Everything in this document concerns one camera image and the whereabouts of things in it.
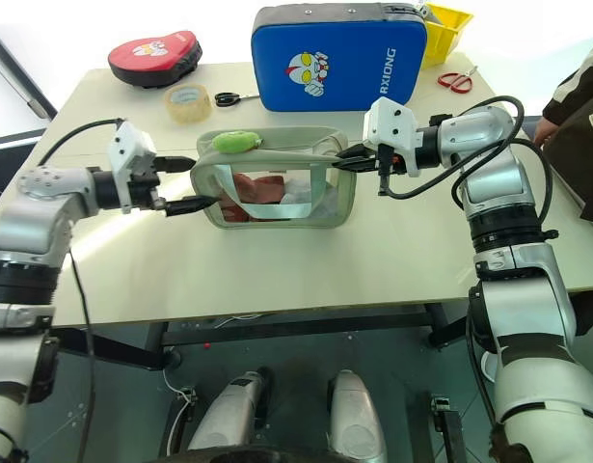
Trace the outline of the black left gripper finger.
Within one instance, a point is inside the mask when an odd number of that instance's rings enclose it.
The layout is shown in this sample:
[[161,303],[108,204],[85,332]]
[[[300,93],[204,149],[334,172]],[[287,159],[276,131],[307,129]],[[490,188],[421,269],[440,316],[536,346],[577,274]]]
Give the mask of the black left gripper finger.
[[219,202],[216,197],[195,195],[184,197],[177,201],[169,201],[165,203],[165,215],[173,217],[178,215],[186,215],[196,213]]
[[196,161],[186,156],[157,156],[154,158],[154,170],[161,173],[189,172]]

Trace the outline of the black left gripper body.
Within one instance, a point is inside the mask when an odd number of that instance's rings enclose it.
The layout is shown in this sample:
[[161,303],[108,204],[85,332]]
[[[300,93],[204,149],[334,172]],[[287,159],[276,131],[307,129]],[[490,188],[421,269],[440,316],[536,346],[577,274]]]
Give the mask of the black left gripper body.
[[166,200],[159,195],[160,185],[158,174],[165,171],[164,160],[154,160],[140,173],[132,173],[129,177],[128,191],[133,207],[142,210],[163,210]]

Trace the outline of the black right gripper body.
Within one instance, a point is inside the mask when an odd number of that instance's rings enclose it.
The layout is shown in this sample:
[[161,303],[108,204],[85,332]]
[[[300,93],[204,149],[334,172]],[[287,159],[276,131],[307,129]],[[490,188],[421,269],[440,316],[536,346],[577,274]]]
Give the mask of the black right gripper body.
[[368,150],[372,167],[378,174],[405,174],[406,165],[403,157],[392,146],[380,144]]

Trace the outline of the person's bare hand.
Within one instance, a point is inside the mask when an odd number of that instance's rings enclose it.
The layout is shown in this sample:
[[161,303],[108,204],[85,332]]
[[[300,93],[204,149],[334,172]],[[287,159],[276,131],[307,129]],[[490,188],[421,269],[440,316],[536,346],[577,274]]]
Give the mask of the person's bare hand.
[[558,129],[558,125],[552,123],[545,117],[541,117],[535,126],[533,142],[536,146],[542,147]]

